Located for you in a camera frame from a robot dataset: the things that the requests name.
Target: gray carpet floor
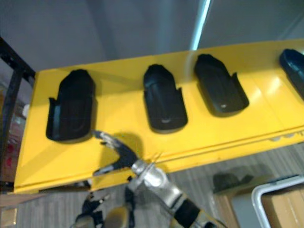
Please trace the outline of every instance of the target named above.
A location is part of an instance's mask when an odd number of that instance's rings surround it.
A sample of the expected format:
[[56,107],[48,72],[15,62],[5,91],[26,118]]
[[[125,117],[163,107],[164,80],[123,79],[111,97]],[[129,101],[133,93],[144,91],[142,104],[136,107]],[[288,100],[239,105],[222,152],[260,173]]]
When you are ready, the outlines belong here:
[[[211,215],[221,219],[214,199],[214,174],[232,172],[239,178],[245,174],[260,176],[273,174],[275,177],[304,173],[304,143],[258,153],[242,158],[200,166],[169,174],[169,178],[183,189],[189,197]],[[124,185],[95,192],[95,197],[110,194],[108,201],[100,206],[104,216],[124,200]],[[52,193],[18,205],[18,228],[68,228],[81,211],[87,192]],[[170,216],[148,191],[136,196],[135,222],[137,228],[167,228]]]

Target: yellow shelf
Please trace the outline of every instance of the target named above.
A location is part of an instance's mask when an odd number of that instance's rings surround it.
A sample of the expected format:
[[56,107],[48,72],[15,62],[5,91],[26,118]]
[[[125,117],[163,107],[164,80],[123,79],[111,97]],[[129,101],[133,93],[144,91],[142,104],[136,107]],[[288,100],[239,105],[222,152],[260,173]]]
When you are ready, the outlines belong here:
[[[96,84],[96,129],[114,134],[149,160],[161,153],[159,165],[177,171],[304,141],[304,101],[293,89],[278,57],[285,48],[304,51],[304,40],[270,41],[177,52],[41,71],[21,146],[16,193],[46,189],[92,177],[117,155],[91,138],[63,144],[46,138],[49,97],[71,70],[86,69]],[[231,117],[208,111],[193,73],[197,55],[210,53],[237,72],[250,105]],[[143,74],[151,64],[164,65],[175,77],[188,114],[188,124],[171,134],[150,130],[143,100]],[[272,142],[269,139],[296,133]],[[129,171],[93,179],[93,189],[125,182]]]

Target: metal rack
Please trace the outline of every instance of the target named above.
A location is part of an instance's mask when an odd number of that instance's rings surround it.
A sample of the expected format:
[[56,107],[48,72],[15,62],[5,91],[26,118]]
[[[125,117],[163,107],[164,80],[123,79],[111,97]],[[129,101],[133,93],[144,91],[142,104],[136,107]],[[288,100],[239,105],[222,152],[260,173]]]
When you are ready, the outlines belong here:
[[[10,123],[20,88],[21,80],[24,78],[32,86],[35,80],[35,71],[9,46],[5,40],[0,37],[0,57],[13,69],[13,74],[7,89],[4,99],[3,108],[1,111],[1,152],[0,164],[3,159],[3,152],[7,146],[7,140],[10,130]],[[7,188],[12,188],[13,183],[7,183],[0,180],[1,191],[6,191]]]

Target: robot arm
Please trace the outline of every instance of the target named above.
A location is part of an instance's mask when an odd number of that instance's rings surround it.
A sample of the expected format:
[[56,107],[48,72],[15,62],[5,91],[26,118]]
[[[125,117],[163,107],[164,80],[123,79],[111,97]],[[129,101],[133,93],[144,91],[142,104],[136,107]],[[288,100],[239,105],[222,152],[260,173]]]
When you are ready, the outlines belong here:
[[95,132],[95,136],[103,140],[103,145],[114,149],[120,155],[120,158],[114,164],[94,172],[94,175],[129,167],[136,174],[134,178],[129,179],[129,189],[135,192],[144,183],[147,189],[159,198],[166,210],[183,227],[217,228],[223,226],[216,219],[200,210],[182,190],[168,180],[163,170],[155,167],[154,163],[147,164],[145,161],[138,159],[129,147],[107,133]]

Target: black tray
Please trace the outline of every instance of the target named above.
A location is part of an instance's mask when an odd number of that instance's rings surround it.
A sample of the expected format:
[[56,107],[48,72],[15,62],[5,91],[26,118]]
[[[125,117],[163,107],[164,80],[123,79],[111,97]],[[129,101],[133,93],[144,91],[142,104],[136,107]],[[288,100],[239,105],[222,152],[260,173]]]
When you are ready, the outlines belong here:
[[199,55],[194,71],[207,106],[214,115],[233,115],[249,105],[237,74],[230,76],[225,65],[212,55]]
[[285,49],[280,56],[280,63],[287,78],[304,100],[304,55],[292,49]]
[[74,70],[59,86],[57,100],[50,98],[47,138],[82,141],[91,136],[95,84],[86,70]]
[[173,75],[162,65],[151,65],[143,79],[144,99],[151,128],[158,133],[181,129],[188,122],[181,88],[175,87]]

